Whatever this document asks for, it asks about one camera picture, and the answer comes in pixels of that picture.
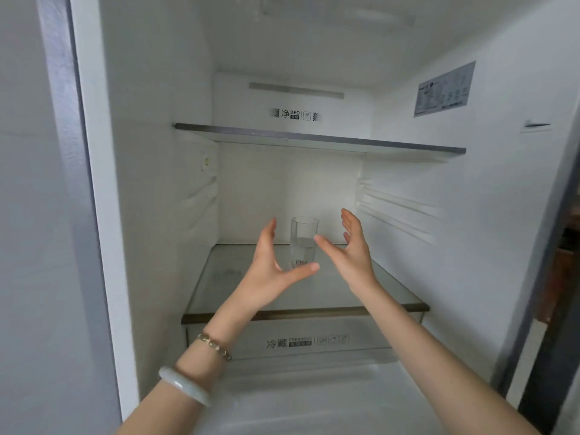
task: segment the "right arm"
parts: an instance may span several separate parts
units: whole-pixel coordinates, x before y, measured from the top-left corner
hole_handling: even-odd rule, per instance
[[[403,366],[453,435],[539,435],[539,432],[471,369],[418,324],[379,284],[358,218],[342,210],[345,249],[321,235],[330,256]]]

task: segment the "open refrigerator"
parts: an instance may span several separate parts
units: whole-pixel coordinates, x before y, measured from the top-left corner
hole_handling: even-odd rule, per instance
[[[340,245],[341,208],[384,288],[489,379],[566,157],[578,7],[71,0],[123,416],[235,288],[271,217],[286,266],[291,219]],[[199,432],[442,431],[315,260],[244,331]]]

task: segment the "person's arm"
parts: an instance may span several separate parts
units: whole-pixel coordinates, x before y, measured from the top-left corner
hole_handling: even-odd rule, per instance
[[[204,333],[230,350],[236,338],[262,307],[276,299],[294,282],[318,271],[311,263],[284,272],[274,255],[276,220],[264,228],[250,269],[234,293],[218,309]],[[179,358],[175,369],[206,391],[211,390],[225,365],[224,358],[206,342],[196,340]],[[161,380],[145,397],[117,435],[184,435],[195,426],[203,406],[174,386]]]
[[[318,246],[372,315],[447,430],[453,435],[539,435],[381,287],[359,219],[343,209],[342,220],[348,246],[340,249],[317,235]]]

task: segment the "bracelet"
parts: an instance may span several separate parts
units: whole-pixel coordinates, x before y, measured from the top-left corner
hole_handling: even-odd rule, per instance
[[[226,359],[226,362],[229,362],[231,360],[231,354],[228,353],[226,350],[224,350],[216,342],[214,342],[209,336],[207,336],[207,334],[203,333],[198,334],[197,339],[201,340],[202,342],[207,342],[207,344],[211,346],[214,350],[216,350],[220,356]]]
[[[177,371],[167,366],[162,366],[159,370],[159,377],[170,385],[176,387],[185,395],[193,398],[195,401],[200,402],[202,405],[210,407],[211,401],[209,399],[209,394],[196,382],[189,380],[187,377],[181,375]]]

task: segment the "glass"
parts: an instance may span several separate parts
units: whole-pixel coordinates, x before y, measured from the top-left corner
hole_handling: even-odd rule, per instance
[[[314,236],[320,220],[310,217],[294,217],[290,230],[290,266],[295,269],[314,262]]]

